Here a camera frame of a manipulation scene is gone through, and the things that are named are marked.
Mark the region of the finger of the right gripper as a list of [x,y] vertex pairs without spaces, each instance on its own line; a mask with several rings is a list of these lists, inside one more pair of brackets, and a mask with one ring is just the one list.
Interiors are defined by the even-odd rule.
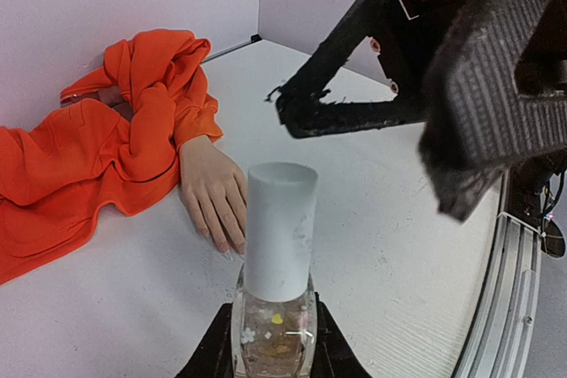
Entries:
[[[441,0],[355,0],[307,62],[266,97],[296,138],[315,138],[421,122],[421,86],[438,43],[428,23]],[[327,101],[328,85],[354,50],[370,39],[393,85],[389,101]]]

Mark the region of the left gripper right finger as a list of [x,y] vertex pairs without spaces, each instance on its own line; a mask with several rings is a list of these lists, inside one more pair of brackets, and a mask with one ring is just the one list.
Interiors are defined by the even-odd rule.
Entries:
[[370,378],[340,331],[328,307],[315,293],[317,335],[312,378]]

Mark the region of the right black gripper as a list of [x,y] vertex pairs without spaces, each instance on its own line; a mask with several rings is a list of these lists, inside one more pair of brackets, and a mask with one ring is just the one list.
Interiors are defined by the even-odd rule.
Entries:
[[561,60],[562,0],[396,0],[397,19],[458,9],[423,78],[426,126],[419,143],[439,211],[466,220],[511,166],[566,146],[566,92],[531,94],[528,61]]

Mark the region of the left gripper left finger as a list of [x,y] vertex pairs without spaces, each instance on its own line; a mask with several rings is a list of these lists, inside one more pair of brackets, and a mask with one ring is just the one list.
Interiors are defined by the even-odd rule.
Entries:
[[187,364],[175,378],[232,378],[232,304],[223,304]]

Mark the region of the clear nail polish bottle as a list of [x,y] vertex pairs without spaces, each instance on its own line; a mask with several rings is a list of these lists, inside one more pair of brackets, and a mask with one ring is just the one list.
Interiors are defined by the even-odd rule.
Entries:
[[235,377],[308,377],[317,338],[313,282],[307,282],[300,297],[273,303],[250,295],[244,286],[244,273],[240,272],[230,332]]

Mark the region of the white nail polish cap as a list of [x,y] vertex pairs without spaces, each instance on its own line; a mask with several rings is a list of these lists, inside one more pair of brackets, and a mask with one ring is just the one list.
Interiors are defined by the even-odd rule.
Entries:
[[268,302],[307,290],[312,264],[317,172],[289,162],[248,171],[244,286]]

